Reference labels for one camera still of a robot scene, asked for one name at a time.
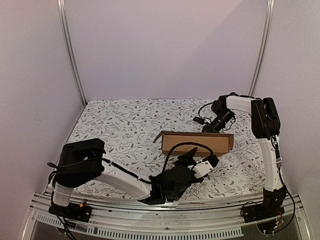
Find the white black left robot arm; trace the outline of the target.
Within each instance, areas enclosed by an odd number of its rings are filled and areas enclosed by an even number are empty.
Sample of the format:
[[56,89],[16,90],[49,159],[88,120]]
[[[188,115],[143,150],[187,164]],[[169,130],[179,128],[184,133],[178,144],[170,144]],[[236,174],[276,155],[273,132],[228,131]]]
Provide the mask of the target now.
[[195,183],[195,173],[184,165],[176,165],[145,179],[125,167],[104,158],[105,143],[99,138],[65,144],[55,169],[53,203],[63,216],[74,213],[70,202],[73,190],[90,181],[98,181],[128,193],[146,205],[162,205],[178,201]]

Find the right aluminium frame post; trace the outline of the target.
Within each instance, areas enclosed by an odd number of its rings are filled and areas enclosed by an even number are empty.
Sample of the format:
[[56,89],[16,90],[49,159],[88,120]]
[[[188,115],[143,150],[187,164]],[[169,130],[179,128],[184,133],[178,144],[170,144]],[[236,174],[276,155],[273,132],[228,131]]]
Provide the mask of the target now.
[[274,8],[275,8],[275,1],[268,0],[267,5],[266,5],[266,13],[265,13],[261,43],[260,43],[260,47],[259,47],[259,51],[258,51],[257,61],[256,61],[255,68],[253,71],[253,77],[252,77],[250,88],[248,91],[248,95],[251,97],[255,96],[255,92],[257,89],[258,82],[259,82],[261,70],[263,67],[263,62],[265,59],[267,46],[268,46],[268,40],[269,40],[271,27],[272,27]]

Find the aluminium front rail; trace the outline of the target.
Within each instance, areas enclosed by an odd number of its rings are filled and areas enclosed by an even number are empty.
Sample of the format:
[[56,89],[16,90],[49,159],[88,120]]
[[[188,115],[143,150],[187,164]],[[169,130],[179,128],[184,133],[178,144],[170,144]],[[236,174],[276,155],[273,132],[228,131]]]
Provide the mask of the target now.
[[132,199],[87,196],[88,222],[77,222],[78,240],[313,240],[298,194],[287,197],[279,232],[263,234],[262,221],[245,222],[244,204],[260,203],[260,193],[226,198],[144,205]]

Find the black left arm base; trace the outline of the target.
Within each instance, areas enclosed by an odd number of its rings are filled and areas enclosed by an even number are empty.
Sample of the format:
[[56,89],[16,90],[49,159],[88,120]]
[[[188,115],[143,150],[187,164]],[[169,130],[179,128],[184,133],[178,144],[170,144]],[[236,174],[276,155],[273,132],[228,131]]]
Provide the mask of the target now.
[[89,205],[82,203],[70,202],[67,207],[58,206],[52,203],[48,212],[60,217],[61,219],[65,218],[68,220],[88,223],[91,218],[92,208]]

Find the aluminium frame post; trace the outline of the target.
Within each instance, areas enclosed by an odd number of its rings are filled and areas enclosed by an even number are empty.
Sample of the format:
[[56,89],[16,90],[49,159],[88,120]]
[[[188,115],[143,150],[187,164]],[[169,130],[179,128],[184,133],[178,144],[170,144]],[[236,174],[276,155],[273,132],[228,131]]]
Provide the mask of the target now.
[[58,9],[63,40],[65,44],[65,49],[66,49],[67,58],[69,61],[73,81],[74,81],[79,99],[81,101],[81,104],[85,107],[88,104],[88,100],[86,98],[84,87],[81,82],[77,61],[76,61],[76,57],[75,57],[75,53],[72,45],[71,33],[69,29],[67,10],[66,10],[66,1],[57,0],[57,9]]
[[268,0],[267,5],[266,5],[266,13],[265,13],[261,43],[260,43],[260,47],[259,47],[259,51],[258,51],[257,61],[256,61],[255,68],[253,71],[253,77],[252,77],[250,88],[248,91],[248,95],[251,97],[255,96],[255,92],[257,89],[258,82],[259,82],[261,70],[263,67],[263,62],[265,59],[267,46],[268,46],[268,40],[269,40],[271,27],[272,27],[274,8],[275,8],[275,1]]

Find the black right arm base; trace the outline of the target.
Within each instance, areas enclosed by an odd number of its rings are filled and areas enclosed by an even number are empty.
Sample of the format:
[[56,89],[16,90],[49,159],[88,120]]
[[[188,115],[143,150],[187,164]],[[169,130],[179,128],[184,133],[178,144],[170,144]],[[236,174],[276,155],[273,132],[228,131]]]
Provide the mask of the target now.
[[240,209],[245,223],[256,222],[280,216],[285,213],[283,199],[264,197],[262,203],[246,202]]

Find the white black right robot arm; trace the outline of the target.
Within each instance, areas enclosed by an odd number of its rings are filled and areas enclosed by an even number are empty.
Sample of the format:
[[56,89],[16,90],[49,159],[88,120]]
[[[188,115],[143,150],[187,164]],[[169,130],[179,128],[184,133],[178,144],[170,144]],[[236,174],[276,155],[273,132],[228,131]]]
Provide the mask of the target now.
[[216,117],[203,127],[204,132],[220,132],[230,120],[237,118],[234,111],[250,115],[251,131],[260,145],[265,172],[263,203],[258,213],[262,218],[269,218],[282,205],[287,193],[279,147],[281,123],[274,100],[232,92],[213,101],[211,110]]

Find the floral white table mat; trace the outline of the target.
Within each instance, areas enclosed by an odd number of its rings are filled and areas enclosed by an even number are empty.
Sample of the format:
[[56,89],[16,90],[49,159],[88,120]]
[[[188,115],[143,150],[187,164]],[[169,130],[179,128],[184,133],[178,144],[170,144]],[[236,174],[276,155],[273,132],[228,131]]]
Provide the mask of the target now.
[[[80,115],[69,143],[101,139],[105,158],[140,177],[158,175],[171,168],[175,158],[166,161],[161,147],[161,131],[199,133],[196,116],[214,119],[211,100],[205,99],[120,99],[93,100]],[[217,166],[203,182],[190,186],[182,201],[236,197],[260,193],[265,185],[265,166],[258,140],[251,130],[251,117],[234,111],[222,129],[232,134],[234,145],[219,157]]]

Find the left aluminium frame post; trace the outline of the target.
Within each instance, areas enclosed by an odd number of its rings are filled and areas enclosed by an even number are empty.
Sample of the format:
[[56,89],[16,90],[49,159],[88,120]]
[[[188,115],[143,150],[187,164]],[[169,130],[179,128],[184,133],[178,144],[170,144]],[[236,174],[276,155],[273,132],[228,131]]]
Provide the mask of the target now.
[[74,81],[79,99],[81,101],[81,104],[85,107],[88,104],[88,100],[86,98],[84,87],[81,82],[77,61],[76,61],[76,57],[75,57],[75,53],[72,45],[71,33],[69,29],[67,10],[66,10],[66,1],[57,0],[57,9],[58,9],[63,40],[65,44],[65,49],[66,49],[67,58],[69,61],[73,81]]

